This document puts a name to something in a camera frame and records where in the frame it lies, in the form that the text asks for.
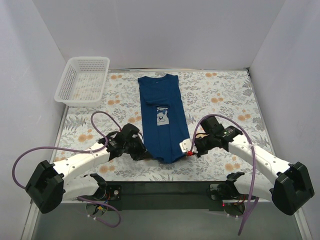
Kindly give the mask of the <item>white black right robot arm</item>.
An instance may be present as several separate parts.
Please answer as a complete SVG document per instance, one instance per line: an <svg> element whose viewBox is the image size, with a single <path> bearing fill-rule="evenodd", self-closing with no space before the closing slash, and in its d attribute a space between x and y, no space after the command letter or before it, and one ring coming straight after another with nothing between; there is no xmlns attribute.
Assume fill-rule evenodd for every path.
<svg viewBox="0 0 320 240"><path fill-rule="evenodd" d="M315 191L307 167L282 160L255 145L245 130L233 122L223 127L216 114L203 117L198 126L204 137L193 137L191 151L197 157L214 148L231 153L252 166L251 173L236 172L227 175L216 193L237 199L241 195L273 202L284 214L293 215L314 195Z"/></svg>

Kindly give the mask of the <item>blue printed t-shirt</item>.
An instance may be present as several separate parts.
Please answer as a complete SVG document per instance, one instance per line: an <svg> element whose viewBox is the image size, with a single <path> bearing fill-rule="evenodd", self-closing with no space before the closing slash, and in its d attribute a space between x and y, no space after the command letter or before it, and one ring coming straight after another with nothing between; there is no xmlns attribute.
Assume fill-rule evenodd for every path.
<svg viewBox="0 0 320 240"><path fill-rule="evenodd" d="M172 164L190 137L177 75L138 79L144 145L154 159Z"/></svg>

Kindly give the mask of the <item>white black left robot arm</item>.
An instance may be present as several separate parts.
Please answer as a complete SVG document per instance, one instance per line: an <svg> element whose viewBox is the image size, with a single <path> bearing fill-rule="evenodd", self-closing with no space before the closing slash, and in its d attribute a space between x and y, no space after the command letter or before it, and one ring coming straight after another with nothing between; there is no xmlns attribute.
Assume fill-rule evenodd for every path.
<svg viewBox="0 0 320 240"><path fill-rule="evenodd" d="M140 130L131 123L120 131L105 135L83 153L57 163L40 162L29 179L25 191L41 213L53 211L62 201L88 196L93 200L105 198L108 184L97 173L85 174L123 154L134 161L152 159L139 137Z"/></svg>

